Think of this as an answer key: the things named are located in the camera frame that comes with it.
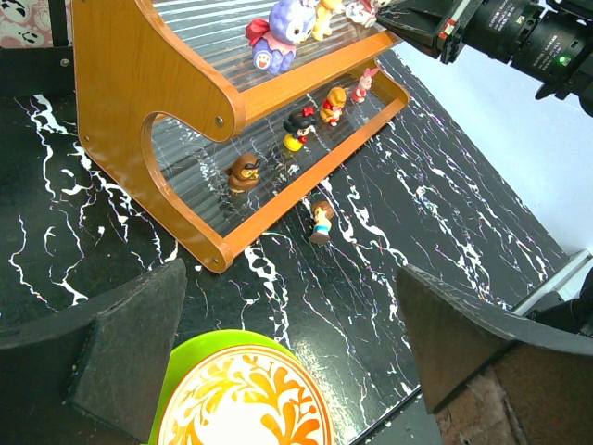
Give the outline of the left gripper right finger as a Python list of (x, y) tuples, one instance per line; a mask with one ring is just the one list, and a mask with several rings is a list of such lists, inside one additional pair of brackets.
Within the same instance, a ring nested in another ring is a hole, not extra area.
[(578, 298), (527, 317), (412, 265), (397, 272), (397, 296), (444, 443), (591, 443), (590, 276)]

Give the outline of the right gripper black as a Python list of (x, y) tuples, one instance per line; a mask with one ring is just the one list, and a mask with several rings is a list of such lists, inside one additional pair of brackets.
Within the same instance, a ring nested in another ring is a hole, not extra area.
[[(540, 100), (575, 95), (592, 113), (592, 3), (548, 1), (393, 1), (377, 23), (432, 58), (469, 46), (541, 82)], [(471, 16), (461, 20), (464, 12)]]

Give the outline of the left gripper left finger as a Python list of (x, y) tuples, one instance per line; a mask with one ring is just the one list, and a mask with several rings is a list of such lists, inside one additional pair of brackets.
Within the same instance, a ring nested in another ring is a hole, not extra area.
[(177, 259), (2, 330), (2, 443), (148, 442), (185, 290)]

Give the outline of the pink flamingo toy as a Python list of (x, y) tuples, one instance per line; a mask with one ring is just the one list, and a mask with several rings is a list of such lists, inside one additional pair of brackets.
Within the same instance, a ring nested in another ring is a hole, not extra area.
[(393, 3), (393, 0), (356, 0), (346, 6), (345, 15), (348, 19), (364, 28), (374, 25), (378, 11)]

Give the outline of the small orange figure toy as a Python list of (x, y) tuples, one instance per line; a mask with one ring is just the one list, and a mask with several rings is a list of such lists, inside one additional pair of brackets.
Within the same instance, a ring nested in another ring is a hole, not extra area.
[(342, 0), (321, 0), (316, 6), (316, 21), (312, 30), (312, 37), (322, 41), (326, 36), (332, 34), (331, 19), (335, 14), (341, 14), (345, 10)]

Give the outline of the purple bunny toy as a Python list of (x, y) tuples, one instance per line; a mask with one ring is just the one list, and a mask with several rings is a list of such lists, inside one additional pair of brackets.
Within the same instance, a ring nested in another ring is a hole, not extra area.
[(256, 69), (272, 74), (287, 71), (302, 44), (312, 33), (318, 1), (282, 0), (267, 19), (253, 19), (245, 29)]

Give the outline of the brown haired boy toy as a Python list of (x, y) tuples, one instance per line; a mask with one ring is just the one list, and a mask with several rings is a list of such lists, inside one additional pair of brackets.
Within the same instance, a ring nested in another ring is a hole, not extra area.
[(328, 201), (319, 201), (312, 205), (311, 213), (314, 220), (309, 240), (315, 244), (325, 244), (330, 241), (330, 230), (334, 209)]

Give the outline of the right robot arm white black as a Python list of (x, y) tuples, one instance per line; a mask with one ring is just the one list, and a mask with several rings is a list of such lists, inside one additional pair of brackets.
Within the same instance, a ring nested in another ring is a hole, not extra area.
[(589, 1), (398, 1), (379, 10), (378, 22), (444, 64), (469, 46), (539, 81), (537, 100), (575, 95), (592, 112)]

